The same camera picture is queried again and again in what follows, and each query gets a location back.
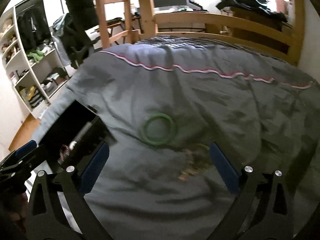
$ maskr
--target wooden floor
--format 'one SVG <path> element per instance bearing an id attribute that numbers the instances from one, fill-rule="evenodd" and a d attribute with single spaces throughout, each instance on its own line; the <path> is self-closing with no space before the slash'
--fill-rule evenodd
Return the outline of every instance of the wooden floor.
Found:
<path id="1" fill-rule="evenodd" d="M 39 126 L 40 119 L 35 119 L 31 114 L 26 118 L 16 136 L 14 137 L 12 143 L 10 144 L 9 151 L 17 150 L 28 141 L 35 131 L 35 129 Z"/>

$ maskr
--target blue gripper pad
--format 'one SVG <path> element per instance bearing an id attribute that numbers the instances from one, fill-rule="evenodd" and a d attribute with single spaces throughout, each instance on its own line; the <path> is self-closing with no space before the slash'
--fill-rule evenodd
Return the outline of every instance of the blue gripper pad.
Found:
<path id="1" fill-rule="evenodd" d="M 240 192 L 239 177 L 241 174 L 236 171 L 216 143 L 210 145 L 209 155 L 227 189 L 232 194 L 238 194 Z"/>
<path id="2" fill-rule="evenodd" d="M 16 150 L 15 155 L 18 160 L 22 159 L 29 152 L 33 151 L 37 148 L 37 143 L 34 140 L 27 142 L 24 146 L 21 146 L 18 150 Z"/>
<path id="3" fill-rule="evenodd" d="M 82 196 L 91 192 L 108 158 L 109 146 L 107 143 L 104 143 L 82 172 L 79 187 L 79 193 Z"/>

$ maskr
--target green ring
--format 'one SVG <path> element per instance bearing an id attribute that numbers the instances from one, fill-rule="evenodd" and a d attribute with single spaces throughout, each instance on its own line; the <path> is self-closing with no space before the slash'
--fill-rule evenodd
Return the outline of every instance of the green ring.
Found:
<path id="1" fill-rule="evenodd" d="M 153 120 L 159 119 L 159 118 L 164 118 L 167 121 L 169 121 L 169 123 L 170 123 L 170 132 L 168 133 L 167 137 L 165 137 L 165 138 L 163 138 L 161 140 L 152 140 L 147 136 L 147 128 L 148 128 L 149 124 Z M 154 145 L 154 146 L 160 146 L 160 145 L 164 145 L 164 144 L 168 143 L 173 138 L 175 133 L 176 133 L 176 124 L 175 124 L 175 122 L 173 121 L 173 119 L 170 116 L 168 116 L 166 114 L 162 114 L 162 113 L 152 114 L 151 116 L 146 118 L 146 121 L 143 124 L 142 129 L 141 129 L 142 139 L 146 143 Z"/>

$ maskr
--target wooden bed frame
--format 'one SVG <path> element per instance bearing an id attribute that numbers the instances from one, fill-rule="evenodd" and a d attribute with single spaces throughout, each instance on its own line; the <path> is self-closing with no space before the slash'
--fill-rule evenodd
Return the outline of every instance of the wooden bed frame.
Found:
<path id="1" fill-rule="evenodd" d="M 196 38 L 205 37 L 251 47 L 259 52 L 267 53 L 272 56 L 284 59 L 290 64 L 297 66 L 300 59 L 304 38 L 304 0 L 290 1 L 293 7 L 293 15 L 290 17 L 294 19 L 291 35 L 287 35 L 281 31 L 250 20 L 220 14 L 179 12 L 162 13 L 155 15 L 153 0 L 139 0 L 144 34 L 141 34 L 140 30 L 132 30 L 130 0 L 96 0 L 96 11 L 99 19 L 99 29 L 103 49 L 110 47 L 110 44 L 112 42 L 117 41 L 124 36 L 126 37 L 127 43 L 135 43 L 141 39 L 148 39 L 160 35 Z M 104 4 L 116 2 L 124 2 L 125 30 L 112 37 L 109 37 Z M 269 37 L 273 40 L 287 45 L 289 49 L 285 54 L 266 45 L 220 34 L 196 32 L 158 32 L 157 25 L 162 23 L 202 23 L 210 25 L 224 25 Z"/>

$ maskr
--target red and white piping trim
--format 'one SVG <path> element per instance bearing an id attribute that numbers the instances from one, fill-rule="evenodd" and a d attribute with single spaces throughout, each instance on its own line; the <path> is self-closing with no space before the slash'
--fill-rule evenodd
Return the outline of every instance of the red and white piping trim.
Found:
<path id="1" fill-rule="evenodd" d="M 115 53 L 110 52 L 110 51 L 100 51 L 100 52 L 111 54 L 113 56 L 116 56 L 117 58 L 123 59 L 125 62 L 129 63 L 130 65 L 141 66 L 141 67 L 143 67 L 143 68 L 145 68 L 147 70 L 162 69 L 164 71 L 173 71 L 174 68 L 177 67 L 184 73 L 216 73 L 221 78 L 236 78 L 237 76 L 243 76 L 244 79 L 246 79 L 246 80 L 253 79 L 255 81 L 263 81 L 265 83 L 272 83 L 273 81 L 276 81 L 276 79 L 274 79 L 274 78 L 269 78 L 269 79 L 258 78 L 258 77 L 255 77 L 253 74 L 245 75 L 242 72 L 235 72 L 233 74 L 225 74 L 225 73 L 220 73 L 219 71 L 217 71 L 215 69 L 190 69 L 190 70 L 185 70 L 183 67 L 181 67 L 180 65 L 177 65 L 177 64 L 173 64 L 170 68 L 161 67 L 161 66 L 157 66 L 157 65 L 149 67 L 149 66 L 146 66 L 146 65 L 144 65 L 142 63 L 132 62 L 132 61 L 128 60 L 125 56 L 118 55 L 118 54 L 115 54 Z M 283 83 L 283 82 L 279 82 L 279 83 L 287 85 L 287 86 L 291 86 L 291 87 L 297 88 L 297 89 L 308 89 L 308 88 L 310 88 L 312 86 L 312 84 L 314 82 L 309 81 L 309 83 L 305 84 L 305 85 L 291 85 L 291 84 Z"/>

